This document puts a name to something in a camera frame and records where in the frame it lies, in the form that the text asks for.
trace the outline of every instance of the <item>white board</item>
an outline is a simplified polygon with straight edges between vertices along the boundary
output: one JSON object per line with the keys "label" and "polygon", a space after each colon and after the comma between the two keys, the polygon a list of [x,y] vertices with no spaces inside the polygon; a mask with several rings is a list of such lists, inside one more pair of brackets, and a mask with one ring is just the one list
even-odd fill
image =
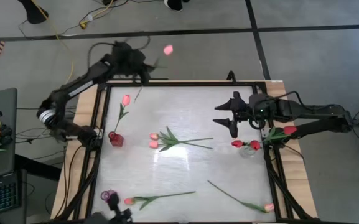
{"label": "white board", "polygon": [[[241,201],[263,206],[272,202],[263,151],[253,158],[242,158],[229,130],[212,119],[232,117],[231,111],[215,111],[239,91],[248,102],[251,87],[145,87],[134,103],[138,87],[113,87],[106,118],[100,168],[96,181],[93,212],[114,216],[100,199],[105,190],[115,190],[121,199],[120,209],[130,208],[135,222],[252,222],[274,221],[274,212],[261,213],[246,208],[207,180]],[[117,133],[124,136],[122,147],[113,147],[107,134],[114,130],[119,104],[125,94],[131,104]],[[179,140],[213,137],[197,144],[179,144],[167,151],[150,149],[150,133],[166,126]],[[261,140],[259,131],[247,122],[239,124],[239,138],[243,141]],[[160,198],[139,210],[141,202],[132,206],[124,199],[133,196],[153,196],[196,191],[194,194]]]}

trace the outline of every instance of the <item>black metal frame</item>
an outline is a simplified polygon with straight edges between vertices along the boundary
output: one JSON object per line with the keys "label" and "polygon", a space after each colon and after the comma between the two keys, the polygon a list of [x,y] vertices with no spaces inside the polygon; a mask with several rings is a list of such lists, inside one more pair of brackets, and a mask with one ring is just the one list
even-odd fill
{"label": "black metal frame", "polygon": [[[265,82],[237,82],[232,73],[233,72],[230,72],[229,76],[227,78],[228,80],[232,80],[232,82],[180,82],[180,81],[178,81],[178,82],[150,82],[143,86],[159,86],[159,87],[170,87],[170,86],[194,86],[194,87],[197,87],[197,86],[250,86],[253,89],[253,93],[257,93],[258,90],[262,93],[267,93]],[[103,90],[106,90],[106,96],[105,96],[105,102],[103,102],[104,106],[103,106],[102,118],[101,118],[101,124],[100,124],[101,129],[103,129],[105,127],[105,120],[106,120],[106,115],[107,115],[107,111],[109,108],[109,102],[110,102],[109,98],[110,98],[111,88],[112,87],[134,87],[134,86],[142,86],[142,85],[141,85],[141,83],[128,82],[128,83],[106,83],[106,84],[98,86],[98,91],[96,93],[96,99],[95,99],[95,105],[93,107],[91,126],[96,126],[96,117],[98,114],[99,105],[101,103],[101,92]],[[270,167],[273,166],[271,163],[270,155],[269,155],[269,148],[266,145],[264,145],[263,150],[264,150],[264,154],[265,154],[266,168],[267,168],[267,170],[269,170]],[[285,188],[287,188],[286,177],[284,175],[284,169],[283,169],[282,162],[281,162],[280,151],[278,149],[275,149],[274,153],[276,156],[276,160],[280,161],[277,163],[280,181],[282,181],[282,183],[284,184],[283,186]],[[88,166],[89,166],[90,154],[91,154],[91,152],[85,153],[84,163],[83,163],[83,167],[82,167],[82,174],[81,174],[81,179],[80,179],[80,185],[82,183],[84,183],[85,178],[86,178],[86,171],[88,170]],[[100,161],[100,152],[96,152],[94,162],[97,163],[97,167],[99,166],[99,164],[98,164],[99,161]],[[89,217],[91,215],[93,199],[94,199],[94,195],[95,195],[95,185],[96,185],[97,174],[98,174],[98,169],[96,168],[96,174],[95,174],[96,177],[90,185],[90,193],[88,195],[88,203],[86,205],[86,217]],[[277,192],[276,192],[276,184],[275,184],[274,178],[272,178],[271,175],[269,175],[269,171],[267,174],[268,174],[268,179],[269,179],[269,186],[271,188],[272,200],[275,205],[274,211],[275,211],[276,220],[281,220],[282,215],[280,212],[280,205],[279,205],[279,200],[278,200]],[[286,210],[287,210],[287,217],[290,219],[293,219],[290,203],[289,203],[288,199],[285,197],[284,197],[284,201],[285,201]],[[77,205],[77,207],[74,211],[74,216],[73,216],[74,219],[79,218],[80,207],[81,207],[81,202]]]}

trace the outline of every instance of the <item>shoe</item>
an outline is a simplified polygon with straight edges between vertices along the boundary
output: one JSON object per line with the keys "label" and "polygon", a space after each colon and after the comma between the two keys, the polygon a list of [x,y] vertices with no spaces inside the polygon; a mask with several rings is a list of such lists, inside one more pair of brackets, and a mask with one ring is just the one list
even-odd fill
{"label": "shoe", "polygon": [[164,0],[164,4],[175,12],[180,12],[183,10],[181,0]]}

